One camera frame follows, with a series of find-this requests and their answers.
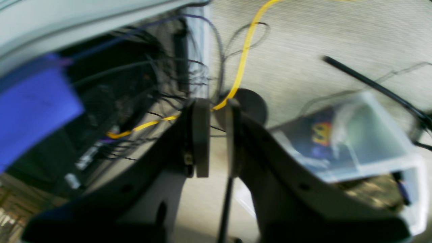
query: white panel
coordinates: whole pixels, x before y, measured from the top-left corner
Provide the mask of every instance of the white panel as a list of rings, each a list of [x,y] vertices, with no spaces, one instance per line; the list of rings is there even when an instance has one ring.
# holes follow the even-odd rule
[[[203,16],[210,18],[210,7],[191,7],[184,9],[184,13]],[[191,32],[188,37],[187,48],[189,50],[189,59],[197,60],[205,65],[210,65],[210,26],[207,22],[202,19],[187,18],[187,25]],[[198,68],[202,68],[201,65],[191,63],[190,71],[194,71]],[[199,83],[207,83],[208,80],[199,80]],[[209,86],[208,85],[190,85],[189,90],[192,92],[191,97],[197,98],[208,98],[209,97]]]
[[[0,11],[0,77],[50,51],[193,0],[23,0]]]

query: blue fabric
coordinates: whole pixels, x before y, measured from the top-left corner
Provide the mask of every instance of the blue fabric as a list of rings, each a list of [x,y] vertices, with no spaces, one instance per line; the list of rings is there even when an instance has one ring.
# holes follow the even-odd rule
[[[0,172],[82,112],[54,54],[0,79]]]

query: black rod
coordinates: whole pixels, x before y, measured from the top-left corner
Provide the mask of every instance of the black rod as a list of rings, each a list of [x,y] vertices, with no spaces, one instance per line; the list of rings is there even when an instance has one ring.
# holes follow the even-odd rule
[[[432,151],[432,146],[430,146],[430,145],[422,144],[422,143],[417,142],[417,141],[414,141],[413,144],[420,147],[420,148],[424,148],[424,149]]]
[[[231,195],[232,186],[234,184],[234,178],[229,177],[226,184],[225,201],[223,202],[223,212],[222,219],[220,221],[219,237],[217,243],[226,243],[228,239],[228,220],[229,220],[229,210],[231,207]]]
[[[389,89],[383,87],[382,85],[378,84],[377,82],[369,79],[368,77],[358,73],[357,71],[351,69],[350,67],[345,66],[344,64],[334,60],[331,57],[325,56],[324,61],[328,64],[332,65],[333,67],[341,70],[342,72],[356,78],[359,81],[362,81],[363,83],[369,85],[370,87],[374,88],[375,90],[381,92],[382,94],[386,95],[387,97],[391,98],[392,100],[396,101],[397,103],[401,104],[404,108],[410,110],[415,115],[417,115],[421,120],[429,121],[429,118],[424,114],[422,111],[411,105],[408,101],[402,99],[397,94],[393,93]]]

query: yellow cable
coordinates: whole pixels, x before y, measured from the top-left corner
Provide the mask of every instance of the yellow cable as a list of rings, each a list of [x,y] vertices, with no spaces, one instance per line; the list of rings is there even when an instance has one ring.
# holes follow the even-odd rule
[[[133,131],[143,130],[144,128],[147,128],[147,127],[149,127],[149,126],[153,126],[153,125],[158,124],[160,121],[170,121],[170,120],[175,120],[175,119],[177,119],[177,117],[178,117],[178,115],[172,115],[172,116],[165,117],[165,118],[163,118],[162,120],[149,121],[149,122],[146,122],[146,123],[144,123],[144,124],[141,124],[141,125],[135,127],[135,128],[132,129],[131,131],[125,131],[125,132],[122,132],[122,133],[120,133],[120,134],[115,134],[115,133],[112,133],[112,132],[108,132],[108,133],[107,133],[107,136],[110,137],[110,138],[113,138],[113,139],[119,139],[119,138],[121,138],[121,137],[125,137],[125,136],[127,136],[127,135],[130,135]]]
[[[281,2],[281,1],[283,1],[283,0],[269,0],[255,14],[254,18],[252,19],[251,26],[248,29],[248,33],[246,34],[246,38],[245,38],[245,41],[243,44],[243,52],[241,53],[240,62],[238,64],[237,76],[235,77],[232,88],[229,91],[228,95],[223,99],[223,101],[221,101],[218,105],[216,105],[212,108],[212,111],[219,110],[219,109],[223,108],[224,106],[226,106],[227,100],[234,97],[235,93],[237,92],[237,90],[240,87],[241,80],[243,79],[243,74],[245,73],[246,60],[248,58],[249,49],[250,49],[251,44],[252,44],[252,37],[255,33],[258,22],[260,21],[261,17],[263,16],[263,14],[267,11],[267,9],[270,6],[272,6],[273,4],[275,4],[277,2]],[[178,117],[177,115],[172,115],[169,117],[165,117],[162,120],[170,121],[170,120],[176,119],[177,117]],[[150,122],[147,122],[147,123],[144,123],[142,125],[137,126],[132,131],[139,131],[139,130],[142,130],[142,129],[147,128],[149,126],[153,126],[155,124],[158,124],[159,122],[160,122],[160,120],[150,121]],[[118,139],[118,138],[121,138],[121,137],[124,137],[124,136],[131,134],[132,131],[125,131],[125,132],[122,132],[120,134],[107,133],[107,136],[109,136],[110,138],[113,138],[113,139]]]
[[[240,63],[238,64],[237,76],[235,77],[234,84],[232,85],[231,90],[229,91],[228,95],[223,99],[223,101],[213,107],[212,110],[219,110],[223,108],[226,105],[227,100],[234,97],[235,93],[240,87],[241,80],[243,79],[243,74],[245,73],[246,60],[248,58],[249,49],[252,44],[252,36],[255,33],[258,22],[270,6],[280,1],[282,0],[269,0],[255,14],[255,17],[252,19],[251,26],[249,27],[248,33],[246,34],[245,42],[243,44],[243,52],[241,53]]]

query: clear plastic bin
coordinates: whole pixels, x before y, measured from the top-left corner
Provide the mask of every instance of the clear plastic bin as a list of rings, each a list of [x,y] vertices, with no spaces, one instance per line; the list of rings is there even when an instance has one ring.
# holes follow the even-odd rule
[[[355,95],[270,132],[300,164],[328,183],[401,172],[412,201],[401,215],[412,235],[425,230],[425,164],[372,94]]]

